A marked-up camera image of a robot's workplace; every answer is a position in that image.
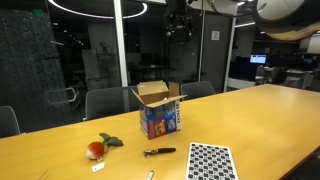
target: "pen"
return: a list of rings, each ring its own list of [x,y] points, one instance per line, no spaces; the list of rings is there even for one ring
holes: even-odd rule
[[[153,174],[154,174],[154,172],[153,172],[153,171],[150,171],[150,172],[148,173],[147,180],[152,180]]]

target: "ceiling light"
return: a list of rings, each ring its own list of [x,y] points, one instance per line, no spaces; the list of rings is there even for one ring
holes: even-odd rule
[[[241,6],[241,5],[243,5],[245,2],[239,2],[238,4],[237,4],[237,6]]]
[[[51,43],[53,43],[53,44],[57,44],[57,45],[61,45],[61,46],[64,46],[64,44],[62,44],[62,43],[59,43],[59,42],[57,42],[57,41],[50,41]]]
[[[65,7],[62,7],[60,6],[59,4],[57,4],[56,2],[54,2],[54,0],[48,0],[52,5],[56,6],[57,8],[60,8],[62,10],[65,10],[65,11],[68,11],[70,13],[73,13],[73,14],[78,14],[78,15],[81,15],[81,16],[87,16],[87,17],[94,17],[94,18],[101,18],[101,19],[114,19],[114,17],[111,17],[111,16],[98,16],[98,15],[92,15],[92,14],[85,14],[85,13],[81,13],[81,12],[77,12],[77,11],[73,11],[73,10],[70,10],[70,9],[67,9]],[[140,16],[142,15],[143,13],[145,13],[148,9],[148,6],[146,3],[142,3],[143,5],[143,10],[138,13],[138,14],[134,14],[134,15],[130,15],[130,16],[123,16],[123,18],[133,18],[133,17],[137,17],[137,16]]]
[[[256,24],[256,23],[255,22],[249,22],[249,23],[244,23],[244,24],[237,24],[234,27],[237,28],[237,27],[243,27],[243,26],[251,26],[251,25],[254,25],[254,24]]]

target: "desk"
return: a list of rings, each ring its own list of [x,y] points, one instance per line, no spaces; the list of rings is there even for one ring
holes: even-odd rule
[[[147,140],[139,113],[131,112],[0,139],[1,179],[180,180],[190,142],[228,146],[240,179],[279,179],[320,145],[320,93],[261,85],[181,103],[182,130]],[[104,155],[106,167],[91,171],[86,146],[106,132],[123,147]],[[176,147],[145,158],[142,151]]]

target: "black and white checkerboard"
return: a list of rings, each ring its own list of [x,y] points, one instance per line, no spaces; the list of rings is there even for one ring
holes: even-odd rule
[[[238,180],[228,147],[190,143],[186,180]]]

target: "cardboard box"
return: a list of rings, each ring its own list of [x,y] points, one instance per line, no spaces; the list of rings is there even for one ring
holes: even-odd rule
[[[179,84],[163,81],[138,84],[134,95],[141,102],[140,125],[148,139],[181,129]]]

